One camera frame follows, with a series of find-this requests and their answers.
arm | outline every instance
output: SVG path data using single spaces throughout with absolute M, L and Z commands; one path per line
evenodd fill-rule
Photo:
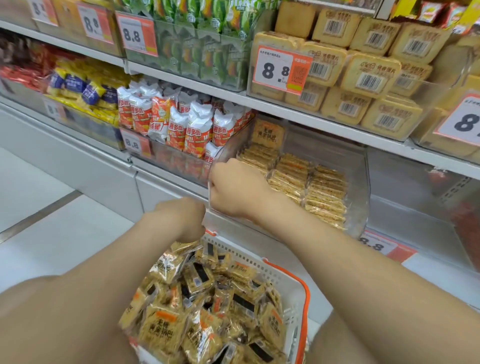
M 174 241 L 205 232 L 205 206 L 158 204 L 112 244 L 0 319 L 0 363 L 93 363 L 143 277 Z
M 212 206 L 283 241 L 378 361 L 478 361 L 480 315 L 463 302 L 321 222 L 246 164 L 231 159 L 211 173 Z

hand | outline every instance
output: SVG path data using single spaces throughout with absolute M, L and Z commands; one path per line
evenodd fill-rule
M 252 221 L 274 192 L 258 170 L 235 158 L 216 163 L 210 180 L 210 204 L 215 210 Z
M 191 243 L 205 234 L 202 221 L 205 216 L 203 202 L 191 197 L 183 197 L 158 203 L 150 214 L 154 219 L 169 218 L 173 228 L 178 229 L 177 241 Z

white floor tile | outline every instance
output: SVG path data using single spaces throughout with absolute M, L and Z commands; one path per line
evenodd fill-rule
M 73 191 L 3 148 L 0 161 L 0 231 Z
M 80 196 L 0 244 L 0 292 L 25 279 L 67 272 L 133 223 Z

forearm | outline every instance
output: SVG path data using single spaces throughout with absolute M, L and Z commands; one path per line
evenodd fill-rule
M 144 215 L 108 247 L 12 311 L 0 321 L 0 362 L 93 361 L 149 268 L 178 238 L 178 226 L 172 216 Z
M 460 363 L 479 357 L 474 343 L 479 316 L 464 303 L 286 197 L 274 196 L 258 207 L 254 219 L 298 257 L 377 359 Z

orange basket handle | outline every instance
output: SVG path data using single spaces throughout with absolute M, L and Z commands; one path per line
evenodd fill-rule
M 281 272 L 285 273 L 289 277 L 292 277 L 294 280 L 299 282 L 302 286 L 303 289 L 305 290 L 305 304 L 303 305 L 303 313 L 302 313 L 302 319 L 301 319 L 301 328 L 300 328 L 300 339 L 299 339 L 299 349 L 297 352 L 297 358 L 295 359 L 295 364 L 302 364 L 303 363 L 303 357 L 305 355 L 305 345 L 307 344 L 307 334 L 308 334 L 308 307 L 310 305 L 310 290 L 308 288 L 308 285 L 302 281 L 300 278 L 298 278 L 296 275 L 293 273 L 290 273 L 288 270 L 270 263 L 267 258 L 262 258 L 262 260 L 268 264 L 269 266 L 272 266 L 273 268 L 276 268 L 280 270 Z

